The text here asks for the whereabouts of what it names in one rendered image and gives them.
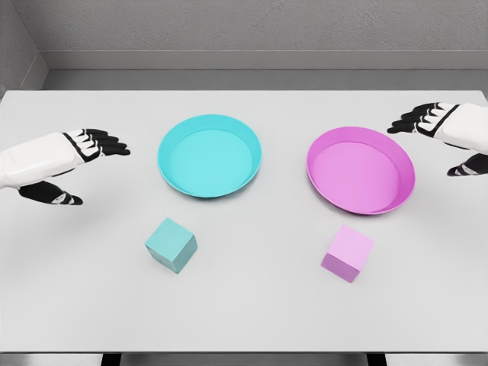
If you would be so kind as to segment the pink plate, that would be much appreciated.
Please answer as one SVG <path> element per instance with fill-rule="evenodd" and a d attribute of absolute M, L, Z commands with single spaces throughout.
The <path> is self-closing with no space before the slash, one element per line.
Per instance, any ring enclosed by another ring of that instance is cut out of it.
<path fill-rule="evenodd" d="M 322 197 L 354 214 L 395 210 L 410 198 L 416 183 L 406 151 L 388 136 L 364 127 L 339 127 L 317 137 L 306 167 Z"/>

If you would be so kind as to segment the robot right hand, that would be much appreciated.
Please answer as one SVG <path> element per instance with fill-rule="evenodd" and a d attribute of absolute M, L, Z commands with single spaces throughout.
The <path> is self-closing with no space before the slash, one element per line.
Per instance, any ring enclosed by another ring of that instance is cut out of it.
<path fill-rule="evenodd" d="M 488 107 L 434 102 L 402 114 L 387 129 L 389 134 L 419 133 L 476 154 L 450 168 L 447 175 L 488 175 Z"/>

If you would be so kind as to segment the pink block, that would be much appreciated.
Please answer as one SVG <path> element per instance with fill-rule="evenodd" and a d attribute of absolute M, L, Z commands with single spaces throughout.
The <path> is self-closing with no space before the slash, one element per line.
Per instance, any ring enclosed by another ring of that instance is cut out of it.
<path fill-rule="evenodd" d="M 321 266 L 352 283 L 363 270 L 373 245 L 373 239 L 342 225 L 334 236 Z"/>

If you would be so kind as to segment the cyan plate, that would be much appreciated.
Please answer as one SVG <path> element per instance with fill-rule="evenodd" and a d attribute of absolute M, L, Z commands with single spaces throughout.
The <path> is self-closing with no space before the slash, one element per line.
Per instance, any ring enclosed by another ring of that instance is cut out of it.
<path fill-rule="evenodd" d="M 245 187 L 262 162 L 257 134 L 242 121 L 204 114 L 176 124 L 162 139 L 157 164 L 175 190 L 216 198 Z"/>

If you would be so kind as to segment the cyan block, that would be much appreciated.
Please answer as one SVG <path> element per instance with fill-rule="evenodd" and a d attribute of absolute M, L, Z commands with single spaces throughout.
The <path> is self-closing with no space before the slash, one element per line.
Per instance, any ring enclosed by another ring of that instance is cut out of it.
<path fill-rule="evenodd" d="M 145 241 L 149 254 L 160 264 L 179 274 L 197 251 L 192 232 L 165 218 Z"/>

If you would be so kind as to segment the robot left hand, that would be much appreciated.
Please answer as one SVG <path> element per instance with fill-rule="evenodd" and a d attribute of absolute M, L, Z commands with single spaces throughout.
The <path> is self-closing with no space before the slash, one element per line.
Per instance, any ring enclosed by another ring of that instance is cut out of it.
<path fill-rule="evenodd" d="M 0 189 L 50 205 L 79 206 L 83 200 L 47 181 L 102 156 L 128 156 L 130 150 L 105 130 L 49 133 L 0 151 Z"/>

